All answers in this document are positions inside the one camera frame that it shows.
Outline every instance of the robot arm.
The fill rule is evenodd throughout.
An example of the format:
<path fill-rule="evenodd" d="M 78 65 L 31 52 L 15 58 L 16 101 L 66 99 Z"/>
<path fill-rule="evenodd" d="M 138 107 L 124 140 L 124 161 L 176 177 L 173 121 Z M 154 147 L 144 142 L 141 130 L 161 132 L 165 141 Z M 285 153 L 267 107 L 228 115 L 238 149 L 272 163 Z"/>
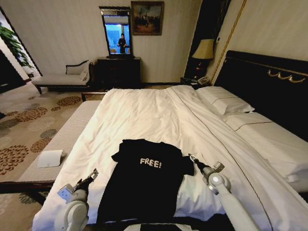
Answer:
<path fill-rule="evenodd" d="M 217 162 L 214 168 L 200 162 L 195 156 L 189 154 L 190 159 L 197 164 L 204 176 L 204 182 L 209 189 L 218 195 L 219 200 L 226 211 L 234 229 L 236 231 L 258 231 L 260 230 L 253 218 L 243 207 L 241 202 L 230 192 L 231 183 L 229 179 L 219 172 L 224 169 L 224 165 Z"/>
<path fill-rule="evenodd" d="M 98 171 L 94 171 L 84 180 L 72 187 L 70 184 L 62 187 L 58 194 L 61 198 L 66 200 L 66 205 L 57 214 L 54 222 L 54 229 L 56 231 L 81 231 L 88 223 L 87 204 L 89 185 L 95 180 Z"/>

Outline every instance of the upholstered bench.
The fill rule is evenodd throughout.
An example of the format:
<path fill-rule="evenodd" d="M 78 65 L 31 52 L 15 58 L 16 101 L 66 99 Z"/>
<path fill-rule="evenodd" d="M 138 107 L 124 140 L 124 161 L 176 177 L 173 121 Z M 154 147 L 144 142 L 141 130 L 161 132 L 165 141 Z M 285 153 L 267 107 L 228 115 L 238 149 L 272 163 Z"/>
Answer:
<path fill-rule="evenodd" d="M 76 140 L 88 124 L 100 102 L 83 102 L 45 147 L 44 151 L 63 150 L 63 157 L 61 157 L 59 166 L 38 168 L 39 156 L 37 156 L 18 181 L 1 182 L 0 193 L 26 193 L 40 204 L 43 204 L 45 198 L 39 192 L 50 191 Z"/>
<path fill-rule="evenodd" d="M 43 75 L 31 79 L 42 94 L 41 87 L 48 88 L 89 88 L 95 81 L 94 65 L 96 61 L 85 60 L 77 65 L 66 65 L 65 75 Z"/>

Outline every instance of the lamp shade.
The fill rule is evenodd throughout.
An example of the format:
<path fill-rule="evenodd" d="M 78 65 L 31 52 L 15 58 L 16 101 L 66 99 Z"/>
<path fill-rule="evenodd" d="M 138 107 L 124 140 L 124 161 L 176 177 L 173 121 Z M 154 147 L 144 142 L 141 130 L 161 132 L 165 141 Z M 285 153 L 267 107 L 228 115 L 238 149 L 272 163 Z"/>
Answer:
<path fill-rule="evenodd" d="M 212 59 L 213 56 L 213 39 L 203 39 L 200 41 L 199 47 L 192 55 L 195 59 Z"/>

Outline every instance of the floral carpet pattern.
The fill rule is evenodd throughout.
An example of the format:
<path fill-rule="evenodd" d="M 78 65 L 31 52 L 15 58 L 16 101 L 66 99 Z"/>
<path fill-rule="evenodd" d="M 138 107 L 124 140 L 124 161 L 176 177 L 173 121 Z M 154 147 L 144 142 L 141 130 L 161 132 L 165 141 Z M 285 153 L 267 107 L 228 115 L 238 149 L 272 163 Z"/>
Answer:
<path fill-rule="evenodd" d="M 40 95 L 31 83 L 0 94 L 0 181 L 18 180 L 81 103 L 80 92 Z M 24 193 L 0 194 L 0 230 L 31 229 L 40 208 Z"/>

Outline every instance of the chaise lounge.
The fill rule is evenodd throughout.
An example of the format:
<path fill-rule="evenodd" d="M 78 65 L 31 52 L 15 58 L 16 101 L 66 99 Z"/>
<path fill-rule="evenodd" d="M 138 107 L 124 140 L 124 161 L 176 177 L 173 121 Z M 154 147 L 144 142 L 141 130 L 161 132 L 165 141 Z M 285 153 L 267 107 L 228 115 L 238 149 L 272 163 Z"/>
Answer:
<path fill-rule="evenodd" d="M 44 75 L 32 78 L 32 83 L 42 94 L 41 87 L 48 88 L 90 88 L 95 81 L 96 61 L 85 60 L 77 65 L 66 65 L 65 75 Z"/>

